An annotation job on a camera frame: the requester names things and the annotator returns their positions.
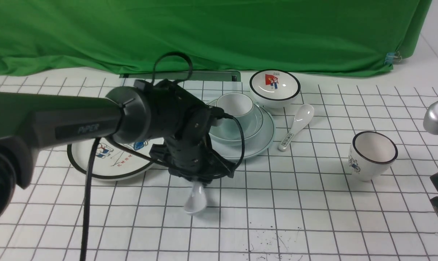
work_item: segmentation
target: white spoon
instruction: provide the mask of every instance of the white spoon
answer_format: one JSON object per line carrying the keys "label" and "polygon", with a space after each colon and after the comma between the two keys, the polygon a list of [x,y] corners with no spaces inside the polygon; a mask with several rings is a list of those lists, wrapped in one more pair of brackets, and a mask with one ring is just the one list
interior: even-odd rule
{"label": "white spoon", "polygon": [[194,181],[191,187],[191,193],[185,202],[184,211],[193,215],[203,211],[208,205],[208,199],[206,193],[204,192],[204,187],[201,182]]}
{"label": "white spoon", "polygon": [[310,104],[303,104],[295,113],[295,119],[293,120],[293,125],[291,126],[290,132],[278,145],[278,149],[282,152],[286,151],[293,137],[309,124],[313,116],[314,107]]}

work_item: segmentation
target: saucer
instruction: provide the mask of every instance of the saucer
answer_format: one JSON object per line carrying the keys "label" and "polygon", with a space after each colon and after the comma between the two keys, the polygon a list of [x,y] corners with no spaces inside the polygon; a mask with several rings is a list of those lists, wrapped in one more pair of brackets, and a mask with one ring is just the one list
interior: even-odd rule
{"label": "saucer", "polygon": [[[158,138],[122,145],[148,156],[153,144],[163,143],[164,139]],[[86,174],[92,145],[93,140],[86,140],[67,146],[69,161],[76,170],[83,174]],[[148,160],[113,148],[105,138],[102,138],[98,150],[96,150],[95,164],[91,176],[94,179],[104,181],[123,180],[145,172],[152,165],[153,163]]]}
{"label": "saucer", "polygon": [[[254,137],[253,141],[245,145],[245,155],[243,159],[249,159],[257,156],[267,150],[272,141],[274,141],[275,136],[275,122],[271,114],[267,112],[262,107],[258,107],[263,115],[262,128]],[[216,140],[211,140],[212,148],[219,153],[222,157],[227,160],[237,161],[240,159],[242,153],[241,146],[230,146],[227,144],[222,144]]]}
{"label": "saucer", "polygon": [[[208,105],[215,106],[215,102],[217,100],[214,100],[212,102],[209,102]],[[259,109],[258,106],[253,106],[252,111],[253,117],[251,120],[251,123],[249,126],[245,129],[243,129],[243,134],[245,138],[245,142],[247,142],[248,139],[256,136],[258,132],[261,130],[262,122],[264,119],[264,116],[262,114],[262,111]],[[241,137],[240,132],[236,133],[229,133],[224,131],[224,129],[221,126],[212,126],[209,134],[211,136],[211,139],[216,140],[217,142],[220,142],[222,144],[227,145],[240,145],[241,144]]]}

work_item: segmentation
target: plate rim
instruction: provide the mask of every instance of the plate rim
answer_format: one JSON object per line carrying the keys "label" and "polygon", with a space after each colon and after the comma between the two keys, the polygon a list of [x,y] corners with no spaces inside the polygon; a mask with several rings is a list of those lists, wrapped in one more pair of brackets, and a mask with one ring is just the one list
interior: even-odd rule
{"label": "plate rim", "polygon": [[[86,175],[86,170],[84,170],[80,165],[78,165],[78,163],[74,159],[74,156],[72,154],[72,145],[73,144],[67,145],[67,158],[69,159],[71,165],[76,170],[78,170],[83,175]],[[146,170],[151,168],[153,164],[154,164],[154,162],[148,162],[146,165],[144,165],[143,167],[141,167],[137,170],[133,170],[129,173],[115,175],[115,176],[104,176],[104,175],[98,175],[98,174],[93,173],[93,174],[91,174],[91,178],[95,178],[95,179],[99,179],[99,180],[103,180],[103,181],[123,180],[126,178],[130,178],[130,177],[134,177],[136,175],[142,174],[143,172],[145,172]]]}

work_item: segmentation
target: green backdrop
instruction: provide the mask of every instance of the green backdrop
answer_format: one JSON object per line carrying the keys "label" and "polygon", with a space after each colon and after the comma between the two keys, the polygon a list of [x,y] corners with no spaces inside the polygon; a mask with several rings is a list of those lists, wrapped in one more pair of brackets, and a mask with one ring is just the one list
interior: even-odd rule
{"label": "green backdrop", "polygon": [[[371,76],[413,54],[431,0],[0,0],[0,74],[89,66]],[[185,70],[180,61],[163,71]]]}

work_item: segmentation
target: cartoon print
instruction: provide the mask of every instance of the cartoon print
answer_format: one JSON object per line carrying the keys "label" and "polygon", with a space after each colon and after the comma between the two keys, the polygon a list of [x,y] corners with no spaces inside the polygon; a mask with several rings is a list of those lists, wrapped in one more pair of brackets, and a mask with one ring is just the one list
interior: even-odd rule
{"label": "cartoon print", "polygon": [[110,156],[111,152],[113,151],[114,149],[109,147],[105,143],[100,143],[98,145],[98,148],[96,149],[96,157],[105,158],[106,156]]}
{"label": "cartoon print", "polygon": [[140,142],[134,142],[129,144],[123,144],[124,147],[129,148],[131,150],[141,150],[142,148],[148,146],[149,139],[140,141]]}
{"label": "cartoon print", "polygon": [[349,166],[352,167],[353,169],[355,169],[355,171],[357,173],[359,173],[361,171],[361,168],[359,167],[357,160],[355,160],[351,156],[349,156],[348,162],[349,162]]}
{"label": "cartoon print", "polygon": [[133,144],[133,150],[141,150],[145,146],[148,146],[148,141],[149,140],[145,140],[145,141],[141,141],[141,142],[135,142]]}
{"label": "cartoon print", "polygon": [[278,84],[278,78],[270,75],[270,74],[266,74],[266,85],[270,85],[272,86],[274,89],[277,89],[277,84]]}
{"label": "cartoon print", "polygon": [[[128,149],[136,151],[136,150],[141,150],[142,148],[148,146],[148,144],[149,144],[148,141],[149,141],[149,139],[141,141],[141,142],[134,142],[134,143],[122,144],[122,145]],[[127,160],[130,157],[132,157],[131,154],[129,154],[128,156],[124,156],[124,154],[126,155],[127,152],[119,151],[115,155],[113,155],[111,157],[111,159],[113,159],[113,162],[114,162],[114,164],[112,166],[116,166],[116,165],[121,166],[121,164],[127,162]]]}

